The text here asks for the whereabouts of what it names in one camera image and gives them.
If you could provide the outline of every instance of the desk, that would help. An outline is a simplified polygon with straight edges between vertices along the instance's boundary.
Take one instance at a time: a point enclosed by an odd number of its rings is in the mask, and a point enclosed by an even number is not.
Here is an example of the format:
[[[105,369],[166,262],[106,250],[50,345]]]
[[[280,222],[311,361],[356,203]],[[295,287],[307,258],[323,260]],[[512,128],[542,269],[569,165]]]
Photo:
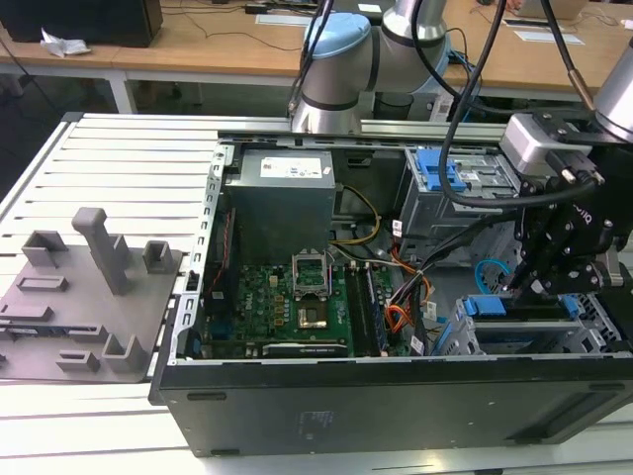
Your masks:
[[[93,52],[77,57],[58,58],[39,45],[13,43],[6,31],[0,32],[20,62],[35,75],[92,77],[110,82],[119,112],[136,110],[128,81],[155,80],[194,83],[233,83],[287,86],[299,66],[299,48],[304,29],[300,27],[256,25],[255,16],[241,11],[229,13],[179,13],[180,0],[163,0],[170,15],[149,48],[91,47]],[[184,5],[197,5],[186,0]],[[449,27],[462,28],[468,37],[469,54],[476,60],[488,34],[494,7],[482,7],[475,0],[448,0],[445,19]],[[618,22],[633,18],[633,7],[589,5],[588,12],[601,8]],[[592,90],[599,88],[619,58],[631,34],[622,27],[606,27],[594,17],[573,27],[584,47],[571,46],[572,57]],[[249,33],[279,50],[242,35],[212,36],[205,33]],[[452,35],[456,48],[461,39]],[[0,50],[0,73],[20,74],[6,51]],[[462,85],[459,66],[450,66],[448,81]],[[484,70],[482,95],[532,99],[576,100],[563,63],[554,44],[523,42],[510,28],[502,27]]]
[[[24,263],[20,246],[28,234],[68,224],[83,205],[104,207],[108,230],[125,234],[130,246],[159,238],[189,252],[217,131],[262,128],[289,130],[285,120],[255,118],[87,114],[61,123],[0,204],[0,295]],[[446,124],[363,123],[365,132],[383,135],[441,138],[446,129]],[[469,124],[458,137],[498,140],[502,131],[503,126]],[[67,243],[80,242],[68,225],[62,234]],[[174,294],[183,286],[180,278]],[[561,445],[197,459],[167,408],[147,402],[148,391],[148,384],[0,381],[0,473],[412,475],[500,468],[506,475],[633,473],[633,406]]]
[[[468,39],[469,56],[477,62],[490,30],[490,20],[496,6],[482,7],[475,0],[448,0],[444,18],[449,28],[461,28]],[[631,5],[591,3],[573,21],[561,22],[564,33],[573,34],[584,46],[569,45],[570,55],[583,74],[589,89],[597,91],[622,55],[633,36],[622,26],[608,27],[592,16],[604,12],[619,22],[633,18]],[[523,41],[515,31],[526,29],[501,26],[495,46],[484,69],[483,96],[529,99],[580,100],[567,77],[567,71],[553,43]],[[458,32],[451,34],[455,48],[462,50]],[[463,69],[451,66],[446,73],[448,82],[464,84]]]

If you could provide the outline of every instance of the black computer case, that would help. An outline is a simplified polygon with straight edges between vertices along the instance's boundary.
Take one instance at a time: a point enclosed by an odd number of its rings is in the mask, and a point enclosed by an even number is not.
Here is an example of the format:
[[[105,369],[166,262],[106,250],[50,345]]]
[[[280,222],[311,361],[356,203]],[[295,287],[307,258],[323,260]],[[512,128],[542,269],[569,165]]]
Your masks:
[[[160,0],[0,0],[14,42],[39,42],[42,28],[67,40],[146,48],[160,30]]]

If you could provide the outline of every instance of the white slotted table surface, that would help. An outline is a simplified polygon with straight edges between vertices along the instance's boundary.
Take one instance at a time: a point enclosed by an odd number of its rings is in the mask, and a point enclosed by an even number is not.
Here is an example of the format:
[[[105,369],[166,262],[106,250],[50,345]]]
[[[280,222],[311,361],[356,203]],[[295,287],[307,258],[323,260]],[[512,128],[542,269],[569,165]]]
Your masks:
[[[31,231],[84,243],[70,226],[80,206],[103,207],[108,231],[125,234],[129,246],[161,238],[189,252],[210,150],[227,122],[86,115],[61,124],[0,205],[0,295],[26,260]],[[174,293],[182,285],[179,278]],[[197,459],[148,391],[0,381],[0,474],[633,474],[633,406],[556,446]]]

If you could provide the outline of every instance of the motherboard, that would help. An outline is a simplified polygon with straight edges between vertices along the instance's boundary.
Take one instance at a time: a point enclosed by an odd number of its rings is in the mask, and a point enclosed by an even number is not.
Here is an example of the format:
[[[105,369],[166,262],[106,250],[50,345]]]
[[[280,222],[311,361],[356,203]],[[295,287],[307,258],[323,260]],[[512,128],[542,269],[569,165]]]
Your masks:
[[[205,357],[353,357],[386,350],[390,270],[329,265],[325,275],[326,298],[298,298],[291,265],[241,266],[232,315],[207,316]],[[317,285],[321,279],[318,266],[304,266],[296,281]]]

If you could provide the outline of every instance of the gray power supply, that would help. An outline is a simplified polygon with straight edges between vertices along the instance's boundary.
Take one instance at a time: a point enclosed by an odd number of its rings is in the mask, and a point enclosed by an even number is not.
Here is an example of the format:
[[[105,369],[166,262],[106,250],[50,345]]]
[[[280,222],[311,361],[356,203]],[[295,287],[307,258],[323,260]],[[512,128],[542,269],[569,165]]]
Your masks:
[[[247,150],[226,191],[242,263],[288,264],[303,249],[327,248],[336,192],[329,151]]]

